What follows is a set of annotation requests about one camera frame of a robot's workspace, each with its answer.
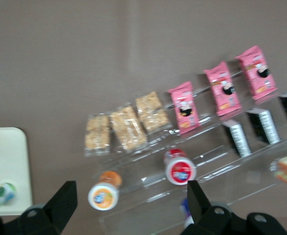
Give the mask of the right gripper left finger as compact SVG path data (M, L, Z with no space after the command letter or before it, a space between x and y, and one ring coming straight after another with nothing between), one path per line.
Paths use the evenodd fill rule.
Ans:
M60 235L77 204L76 181L67 181L42 208L28 209L7 223L0 217L0 235Z

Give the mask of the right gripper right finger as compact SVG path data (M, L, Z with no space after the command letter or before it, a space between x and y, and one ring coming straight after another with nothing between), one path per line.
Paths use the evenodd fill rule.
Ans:
M182 231L184 235L287 235L269 214L253 212L242 219L223 206L213 206L196 180L188 181L187 202L194 223Z

